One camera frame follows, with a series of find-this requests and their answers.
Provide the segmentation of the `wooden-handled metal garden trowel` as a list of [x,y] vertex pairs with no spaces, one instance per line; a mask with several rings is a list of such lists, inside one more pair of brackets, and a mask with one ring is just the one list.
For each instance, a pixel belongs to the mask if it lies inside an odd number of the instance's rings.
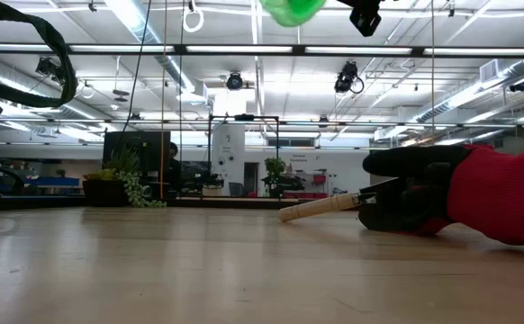
[[344,211],[367,203],[374,197],[375,193],[344,193],[283,208],[278,217],[281,222],[288,222],[328,212]]

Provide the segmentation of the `green spray bottle white trigger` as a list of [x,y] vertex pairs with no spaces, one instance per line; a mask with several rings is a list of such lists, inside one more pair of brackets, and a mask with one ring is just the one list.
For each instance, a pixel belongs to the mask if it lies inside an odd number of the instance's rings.
[[296,27],[308,22],[327,0],[259,0],[281,26]]

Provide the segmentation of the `green background potted plant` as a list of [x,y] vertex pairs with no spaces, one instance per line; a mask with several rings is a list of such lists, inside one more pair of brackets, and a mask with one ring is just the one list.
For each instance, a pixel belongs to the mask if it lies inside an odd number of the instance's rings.
[[279,157],[268,157],[265,159],[267,176],[262,179],[270,198],[282,198],[284,195],[287,179],[284,176],[285,162]]

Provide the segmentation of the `background shelf red boxes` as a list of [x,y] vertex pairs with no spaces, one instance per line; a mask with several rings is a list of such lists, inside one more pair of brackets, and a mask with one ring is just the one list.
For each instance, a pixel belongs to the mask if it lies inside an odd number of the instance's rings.
[[329,175],[321,172],[294,172],[285,175],[284,198],[319,200],[330,195]]

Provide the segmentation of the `person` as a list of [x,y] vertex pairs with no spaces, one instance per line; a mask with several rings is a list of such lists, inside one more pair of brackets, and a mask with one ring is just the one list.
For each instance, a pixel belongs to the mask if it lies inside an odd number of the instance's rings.
[[181,186],[181,163],[176,159],[177,154],[176,143],[170,142],[167,182],[174,191],[179,191]]

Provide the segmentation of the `black screen panel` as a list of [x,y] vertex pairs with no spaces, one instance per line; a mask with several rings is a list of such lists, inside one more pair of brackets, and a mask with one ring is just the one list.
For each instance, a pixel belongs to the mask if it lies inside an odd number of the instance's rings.
[[103,166],[138,173],[150,182],[167,181],[170,170],[169,131],[118,131],[104,138]]

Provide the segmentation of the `potted succulent plant dark pot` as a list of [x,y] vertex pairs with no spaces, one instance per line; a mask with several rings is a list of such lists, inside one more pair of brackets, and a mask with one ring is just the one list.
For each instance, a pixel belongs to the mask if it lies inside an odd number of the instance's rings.
[[115,150],[101,169],[84,175],[86,202],[94,207],[166,208],[165,202],[151,197],[151,188],[142,184],[141,176],[139,150]]

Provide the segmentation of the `blue background table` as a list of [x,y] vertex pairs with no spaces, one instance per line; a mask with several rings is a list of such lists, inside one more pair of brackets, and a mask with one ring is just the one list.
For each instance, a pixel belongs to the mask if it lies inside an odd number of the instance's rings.
[[80,179],[74,177],[38,176],[27,177],[24,182],[38,187],[79,187]]

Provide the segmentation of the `black aluminium table frame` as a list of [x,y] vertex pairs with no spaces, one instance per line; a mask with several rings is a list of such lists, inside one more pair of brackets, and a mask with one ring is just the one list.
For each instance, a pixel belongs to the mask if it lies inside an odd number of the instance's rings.
[[[104,44],[69,44],[68,54],[74,56],[111,55],[155,56],[163,47],[159,45],[104,45]],[[47,45],[37,43],[0,43],[0,54],[54,54]],[[407,59],[524,59],[524,48],[519,47],[401,47],[401,46],[322,46],[322,45],[166,45],[166,54],[183,56],[284,56],[284,57],[349,57],[349,58],[407,58]],[[393,126],[389,122],[353,122],[340,121],[332,124],[343,126]],[[411,126],[414,122],[398,122],[398,126]],[[206,198],[189,197],[167,199],[175,207],[200,208],[238,208],[275,210],[295,205],[296,200],[274,198],[224,198],[221,196]],[[0,195],[0,211],[26,210],[39,208],[69,208],[87,206],[84,195]]]

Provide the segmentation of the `black background rig frame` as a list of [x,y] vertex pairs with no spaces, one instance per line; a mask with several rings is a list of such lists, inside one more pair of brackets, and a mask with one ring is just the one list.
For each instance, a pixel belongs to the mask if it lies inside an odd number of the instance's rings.
[[247,127],[272,128],[279,136],[280,121],[277,116],[256,116],[253,114],[210,115],[207,127],[208,175],[216,175],[222,181],[221,189],[215,193],[220,197],[232,197],[230,185],[244,185],[245,164],[247,163]]

